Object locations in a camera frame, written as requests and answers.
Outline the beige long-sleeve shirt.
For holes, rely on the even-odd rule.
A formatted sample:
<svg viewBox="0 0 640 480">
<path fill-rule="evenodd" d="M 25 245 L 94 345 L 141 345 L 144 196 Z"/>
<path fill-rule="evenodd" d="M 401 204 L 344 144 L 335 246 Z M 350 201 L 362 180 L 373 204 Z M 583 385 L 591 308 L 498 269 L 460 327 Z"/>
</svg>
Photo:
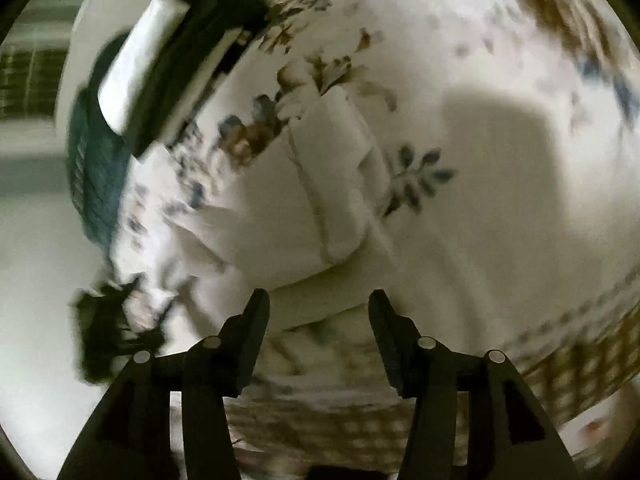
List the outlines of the beige long-sleeve shirt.
<svg viewBox="0 0 640 480">
<path fill-rule="evenodd" d="M 396 281 L 389 203 L 375 136 L 334 88 L 209 204 L 175 220 L 152 282 L 190 287 L 215 326 L 255 288 L 269 294 L 273 332 L 317 322 Z"/>
</svg>

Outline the dark green quilt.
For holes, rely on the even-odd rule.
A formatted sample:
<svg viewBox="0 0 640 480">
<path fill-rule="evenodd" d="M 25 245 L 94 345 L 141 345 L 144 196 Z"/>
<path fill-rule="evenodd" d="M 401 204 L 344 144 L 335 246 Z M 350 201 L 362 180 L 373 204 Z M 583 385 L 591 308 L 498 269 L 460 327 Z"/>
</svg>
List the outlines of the dark green quilt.
<svg viewBox="0 0 640 480">
<path fill-rule="evenodd" d="M 70 199 L 85 237 L 100 248 L 104 258 L 110 256 L 117 230 L 131 152 L 107 125 L 98 92 L 127 37 L 121 34 L 113 38 L 96 57 L 89 81 L 77 93 L 68 124 L 66 174 Z"/>
</svg>

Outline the window with metal grille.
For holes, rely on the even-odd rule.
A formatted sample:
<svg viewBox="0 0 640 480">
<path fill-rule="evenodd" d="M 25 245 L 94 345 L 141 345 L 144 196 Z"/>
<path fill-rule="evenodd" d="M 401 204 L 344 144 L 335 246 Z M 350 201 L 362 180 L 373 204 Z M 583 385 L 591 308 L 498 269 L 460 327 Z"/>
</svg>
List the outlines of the window with metal grille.
<svg viewBox="0 0 640 480">
<path fill-rule="evenodd" d="M 59 48 L 1 51 L 2 120 L 52 118 L 67 51 Z"/>
</svg>

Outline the black folded clothes stack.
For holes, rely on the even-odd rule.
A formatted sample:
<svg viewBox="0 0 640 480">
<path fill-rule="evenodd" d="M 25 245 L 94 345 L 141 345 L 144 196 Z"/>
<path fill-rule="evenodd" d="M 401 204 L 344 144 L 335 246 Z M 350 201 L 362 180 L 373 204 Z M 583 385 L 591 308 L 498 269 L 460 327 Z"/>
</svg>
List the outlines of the black folded clothes stack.
<svg viewBox="0 0 640 480">
<path fill-rule="evenodd" d="M 143 78 L 140 96 L 124 129 L 131 154 L 140 157 L 160 134 L 165 120 L 186 91 L 207 55 L 226 32 L 239 29 L 255 36 L 268 23 L 265 0 L 180 0 L 189 6 Z"/>
</svg>

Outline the black clothes on box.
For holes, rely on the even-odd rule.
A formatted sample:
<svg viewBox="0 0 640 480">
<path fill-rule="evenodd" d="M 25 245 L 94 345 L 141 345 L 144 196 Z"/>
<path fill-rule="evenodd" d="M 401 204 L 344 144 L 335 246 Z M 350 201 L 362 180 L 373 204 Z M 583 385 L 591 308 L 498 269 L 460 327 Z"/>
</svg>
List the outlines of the black clothes on box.
<svg viewBox="0 0 640 480">
<path fill-rule="evenodd" d="M 128 321 L 125 304 L 139 288 L 141 276 L 133 281 L 99 289 L 83 290 L 72 305 L 78 341 L 77 366 L 80 377 L 90 385 L 111 382 L 117 375 L 115 362 L 139 351 L 157 354 L 166 342 L 162 329 L 167 311 L 154 318 L 150 328 L 135 330 Z"/>
</svg>

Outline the floral bed sheet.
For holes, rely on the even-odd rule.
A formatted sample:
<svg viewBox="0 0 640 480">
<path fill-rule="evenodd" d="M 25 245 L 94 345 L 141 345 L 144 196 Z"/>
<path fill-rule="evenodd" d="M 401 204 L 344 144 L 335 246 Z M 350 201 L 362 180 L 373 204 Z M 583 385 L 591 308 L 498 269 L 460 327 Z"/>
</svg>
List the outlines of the floral bed sheet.
<svg viewBox="0 0 640 480">
<path fill-rule="evenodd" d="M 209 204 L 312 104 L 352 99 L 390 174 L 396 311 L 449 349 L 506 352 L 555 425 L 639 373 L 639 53 L 604 0 L 267 0 L 274 19 L 183 129 L 130 166 L 111 258 L 139 301 L 175 220 Z M 242 445 L 392 474 L 412 419 L 367 302 L 268 328 L 227 404 Z"/>
</svg>

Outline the white folded garment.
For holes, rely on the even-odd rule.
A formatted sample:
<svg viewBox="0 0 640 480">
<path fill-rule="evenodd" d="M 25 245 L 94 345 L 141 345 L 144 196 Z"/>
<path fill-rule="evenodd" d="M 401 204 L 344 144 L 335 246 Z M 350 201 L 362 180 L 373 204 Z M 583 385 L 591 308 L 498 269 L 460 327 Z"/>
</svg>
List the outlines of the white folded garment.
<svg viewBox="0 0 640 480">
<path fill-rule="evenodd" d="M 131 128 L 160 52 L 189 9 L 181 0 L 151 0 L 130 30 L 98 91 L 101 113 L 114 133 L 123 136 Z"/>
</svg>

